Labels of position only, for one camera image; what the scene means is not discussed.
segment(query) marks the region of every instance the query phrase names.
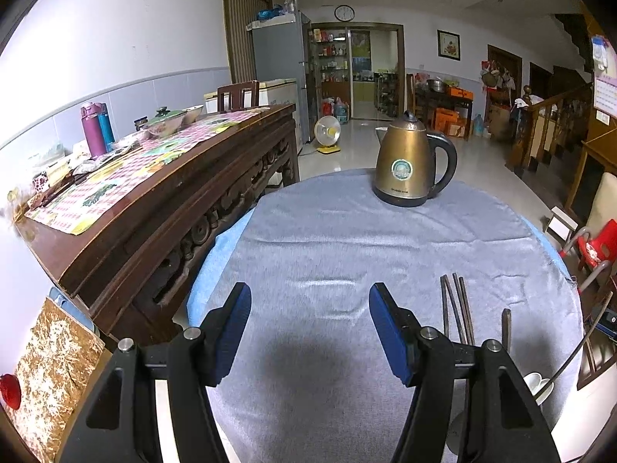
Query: picture frame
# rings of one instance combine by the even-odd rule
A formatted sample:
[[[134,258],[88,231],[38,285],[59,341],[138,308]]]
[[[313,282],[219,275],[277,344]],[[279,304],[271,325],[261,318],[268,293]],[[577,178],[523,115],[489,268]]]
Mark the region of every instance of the picture frame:
[[[447,59],[461,60],[461,37],[456,33],[437,30],[437,54]]]

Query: kettle handle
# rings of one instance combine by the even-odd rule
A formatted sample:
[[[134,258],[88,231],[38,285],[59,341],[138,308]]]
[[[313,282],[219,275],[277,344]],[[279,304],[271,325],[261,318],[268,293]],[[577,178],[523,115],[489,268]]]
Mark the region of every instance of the kettle handle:
[[[454,172],[457,169],[457,162],[459,157],[457,155],[457,149],[445,135],[441,132],[437,131],[427,131],[428,144],[431,147],[431,152],[433,153],[433,159],[436,158],[435,150],[439,147],[445,150],[448,155],[448,167],[445,169],[445,174],[443,177],[437,182],[433,184],[431,189],[428,192],[428,198],[433,198],[437,196],[437,194],[446,187],[446,185],[452,180],[454,177]]]

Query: kettle base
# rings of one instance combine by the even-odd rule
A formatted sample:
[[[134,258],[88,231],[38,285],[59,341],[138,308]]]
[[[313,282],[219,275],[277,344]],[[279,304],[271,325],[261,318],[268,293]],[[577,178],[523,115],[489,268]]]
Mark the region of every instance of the kettle base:
[[[421,198],[400,198],[394,197],[392,195],[388,195],[388,193],[384,193],[382,190],[373,186],[373,192],[377,195],[379,200],[386,202],[390,205],[396,205],[397,207],[418,207],[419,205],[424,204],[427,201],[428,197]]]

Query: metal screw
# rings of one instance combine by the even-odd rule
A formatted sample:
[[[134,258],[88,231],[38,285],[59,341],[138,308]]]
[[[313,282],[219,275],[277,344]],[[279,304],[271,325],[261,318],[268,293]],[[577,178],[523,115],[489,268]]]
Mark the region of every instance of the metal screw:
[[[118,342],[118,350],[124,353],[131,351],[133,346],[135,346],[135,342],[131,338],[124,338]]]
[[[486,340],[486,348],[492,352],[501,352],[502,346],[498,340]]]
[[[434,340],[437,336],[439,336],[439,333],[435,327],[422,327],[422,329],[420,329],[420,335],[425,340]]]
[[[189,327],[184,331],[184,337],[187,340],[196,340],[201,335],[201,329],[199,327]]]

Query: blue gripper pad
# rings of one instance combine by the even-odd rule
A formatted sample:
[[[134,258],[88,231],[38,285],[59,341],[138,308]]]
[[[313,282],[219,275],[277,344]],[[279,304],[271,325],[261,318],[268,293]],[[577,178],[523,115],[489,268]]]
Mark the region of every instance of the blue gripper pad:
[[[214,370],[215,384],[219,384],[224,377],[229,374],[233,359],[236,357],[240,340],[246,322],[249,320],[251,313],[251,289],[247,284],[243,284],[240,294],[236,299],[236,303],[231,309],[231,313],[227,318],[221,331],[221,335],[217,340],[215,349],[216,365]]]
[[[386,352],[392,373],[405,386],[409,386],[413,374],[407,362],[407,346],[377,284],[373,284],[368,293],[368,309],[371,312],[371,318],[381,341],[381,346]]]

